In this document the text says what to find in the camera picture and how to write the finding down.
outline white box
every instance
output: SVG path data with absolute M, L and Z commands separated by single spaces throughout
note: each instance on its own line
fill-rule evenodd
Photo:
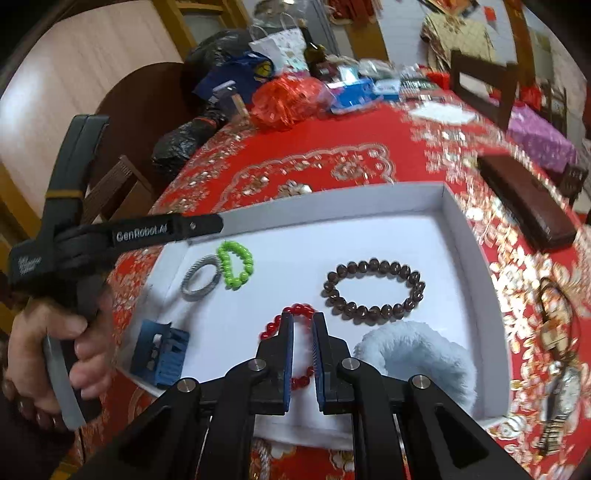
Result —
M 122 340 L 118 368 L 154 395 L 162 393 L 129 374 L 144 319 L 191 333 L 184 377 L 200 382 L 223 377 L 256 354 L 258 335 L 284 306 L 310 303 L 322 311 L 329 333 L 344 339 L 351 353 L 368 331 L 378 328 L 332 314 L 320 292 L 326 274 L 349 261 L 380 260 L 408 264 L 427 284 L 424 300 L 407 320 L 428 323 L 465 347 L 478 370 L 473 418 L 487 426 L 509 410 L 510 356 L 488 262 L 464 214 L 443 183 L 396 183 L 329 190 L 221 213 L 218 235 L 167 245 L 147 279 Z M 245 245 L 255 271 L 239 290 L 223 280 L 204 300 L 188 302 L 180 284 L 192 263 L 215 254 L 222 239 Z M 242 269 L 233 260 L 235 274 Z M 213 267 L 204 267 L 192 288 L 206 284 Z M 357 304 L 402 303 L 404 283 L 366 275 L 343 280 L 342 296 Z M 309 335 L 296 325 L 293 375 L 311 364 Z M 258 416 L 255 435 L 298 445 L 351 449 L 349 416 L 318 411 L 313 382 L 292 393 L 283 417 Z

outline green bead bracelet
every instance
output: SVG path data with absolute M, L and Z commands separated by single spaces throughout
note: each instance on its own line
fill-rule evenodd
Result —
M 232 261 L 230 260 L 230 254 L 228 252 L 235 253 L 244 263 L 244 270 L 237 276 L 234 277 L 232 274 Z M 223 278 L 228 288 L 239 289 L 243 283 L 248 281 L 248 277 L 254 272 L 252 266 L 252 255 L 244 245 L 234 241 L 225 241 L 217 249 L 217 255 L 222 265 Z

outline chair backrest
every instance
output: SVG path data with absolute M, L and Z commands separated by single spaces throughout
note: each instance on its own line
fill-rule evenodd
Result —
M 578 165 L 567 163 L 562 174 L 558 190 L 569 199 L 569 205 L 573 206 L 575 200 L 583 190 L 583 184 L 589 175 L 589 170 Z
M 106 94 L 96 113 L 109 116 L 90 172 L 95 187 L 121 155 L 148 179 L 156 194 L 167 186 L 152 166 L 152 150 L 164 134 L 200 115 L 205 102 L 183 87 L 182 63 L 153 63 L 130 73 Z
M 494 103 L 472 93 L 460 84 L 460 74 L 481 80 L 501 91 L 501 101 Z M 517 64 L 507 63 L 506 66 L 486 60 L 464 55 L 459 50 L 452 51 L 451 89 L 468 105 L 474 107 L 482 115 L 494 122 L 501 130 L 507 131 L 511 109 L 517 88 Z
M 543 82 L 541 84 L 542 92 L 546 98 L 546 105 L 542 106 L 540 115 L 552 126 L 562 133 L 565 137 L 567 134 L 567 103 L 566 103 L 566 88 L 563 89 L 561 95 L 556 96 L 553 92 L 554 88 L 550 81 Z M 554 100 L 558 100 L 556 103 L 562 104 L 560 111 L 554 110 Z
M 130 183 L 129 193 L 118 198 L 118 193 Z M 99 215 L 113 220 L 144 216 L 154 202 L 152 185 L 125 155 L 121 155 L 84 199 L 80 223 L 92 223 Z

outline blue hair clip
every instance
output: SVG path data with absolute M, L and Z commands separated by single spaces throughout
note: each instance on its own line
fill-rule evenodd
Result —
M 181 378 L 188 344 L 188 332 L 172 328 L 170 323 L 144 320 L 131 359 L 131 374 L 156 387 L 174 385 Z

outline white paper bag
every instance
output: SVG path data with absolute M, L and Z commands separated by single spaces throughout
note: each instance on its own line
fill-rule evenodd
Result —
M 299 28 L 290 28 L 272 33 L 259 40 L 251 41 L 249 45 L 253 51 L 271 59 L 276 74 L 281 73 L 283 70 L 300 72 L 308 69 L 304 59 L 306 42 Z

